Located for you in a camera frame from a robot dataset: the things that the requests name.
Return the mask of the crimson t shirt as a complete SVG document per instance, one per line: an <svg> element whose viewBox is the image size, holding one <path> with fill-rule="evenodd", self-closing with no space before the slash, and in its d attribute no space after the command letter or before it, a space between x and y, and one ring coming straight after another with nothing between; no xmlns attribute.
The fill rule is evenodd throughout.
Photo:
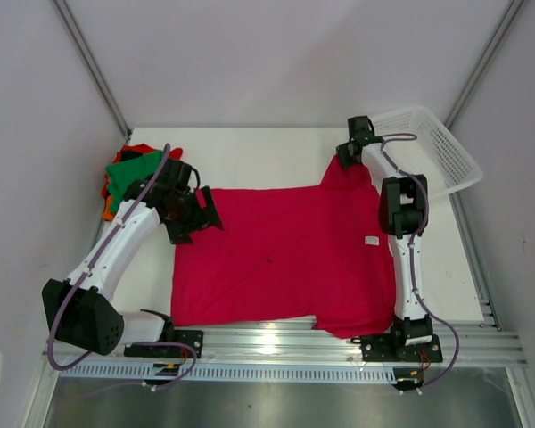
<svg viewBox="0 0 535 428"><path fill-rule="evenodd" d="M364 165L332 160L318 185L215 189L222 221L175 250L180 326L313 316L341 339L382 333L396 285L380 196Z"/></svg>

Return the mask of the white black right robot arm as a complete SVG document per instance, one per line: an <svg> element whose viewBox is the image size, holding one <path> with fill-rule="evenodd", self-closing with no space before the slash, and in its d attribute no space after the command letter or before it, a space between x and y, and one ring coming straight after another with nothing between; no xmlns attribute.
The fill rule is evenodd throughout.
<svg viewBox="0 0 535 428"><path fill-rule="evenodd" d="M383 174L379 224L389 238L396 280L395 315L389 340L391 353L399 359L410 359L434 338L432 317L422 297L420 270L422 237L429 221L428 183L424 175L405 171L386 151L388 143L414 142L412 133L379 136L367 116L348 119L349 139L336 148L341 165L352 168L363 162L368 149L378 161Z"/></svg>

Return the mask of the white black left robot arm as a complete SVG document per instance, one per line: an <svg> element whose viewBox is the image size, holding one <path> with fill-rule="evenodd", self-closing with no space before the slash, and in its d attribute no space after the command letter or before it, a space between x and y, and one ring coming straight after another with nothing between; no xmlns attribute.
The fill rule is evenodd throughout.
<svg viewBox="0 0 535 428"><path fill-rule="evenodd" d="M144 241L159 226L173 245L189 244L196 232L221 228L211 190L189 184L200 175L181 160L166 160L125 192L116 218L85 259L63 280L42 290L48 341L108 355L120 345L144 343L158 357L176 345L170 317L148 309L120 312L112 305L116 288Z"/></svg>

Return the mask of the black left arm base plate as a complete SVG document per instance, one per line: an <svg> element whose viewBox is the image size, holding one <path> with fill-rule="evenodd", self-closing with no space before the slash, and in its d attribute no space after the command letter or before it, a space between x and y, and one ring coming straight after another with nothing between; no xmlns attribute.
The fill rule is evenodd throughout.
<svg viewBox="0 0 535 428"><path fill-rule="evenodd" d="M204 331L167 328L156 343L132 344L125 348L129 358L192 358L192 348L197 358L202 355Z"/></svg>

